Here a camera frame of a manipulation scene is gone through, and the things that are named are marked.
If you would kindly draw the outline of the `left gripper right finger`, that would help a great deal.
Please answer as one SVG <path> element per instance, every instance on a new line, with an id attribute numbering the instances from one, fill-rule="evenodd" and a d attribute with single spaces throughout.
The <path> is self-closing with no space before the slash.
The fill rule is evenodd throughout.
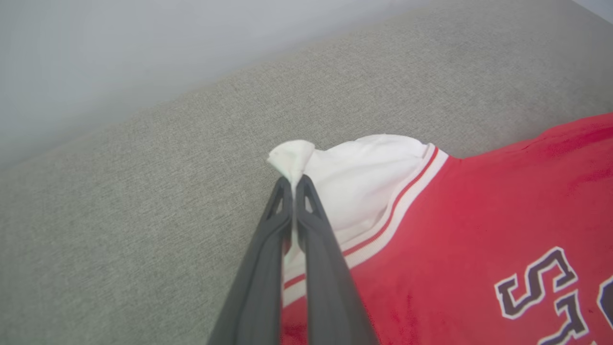
<path id="1" fill-rule="evenodd" d="M 298 242 L 305 254 L 308 345 L 379 345 L 315 184 L 308 175 L 301 177 L 295 201 Z"/>

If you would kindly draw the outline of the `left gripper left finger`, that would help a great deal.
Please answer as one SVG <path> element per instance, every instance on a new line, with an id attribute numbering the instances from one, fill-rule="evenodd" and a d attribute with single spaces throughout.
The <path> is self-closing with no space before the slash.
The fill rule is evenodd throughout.
<path id="1" fill-rule="evenodd" d="M 283 266 L 292 222 L 291 184 L 280 177 L 206 345 L 281 345 Z"/>

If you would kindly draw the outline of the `red white jersey shirt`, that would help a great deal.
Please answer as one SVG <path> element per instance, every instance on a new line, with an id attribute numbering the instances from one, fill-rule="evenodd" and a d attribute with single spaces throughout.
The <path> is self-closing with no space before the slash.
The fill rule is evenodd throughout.
<path id="1" fill-rule="evenodd" d="M 268 162 L 312 179 L 380 345 L 613 345 L 613 112 L 467 159 L 371 135 Z"/>

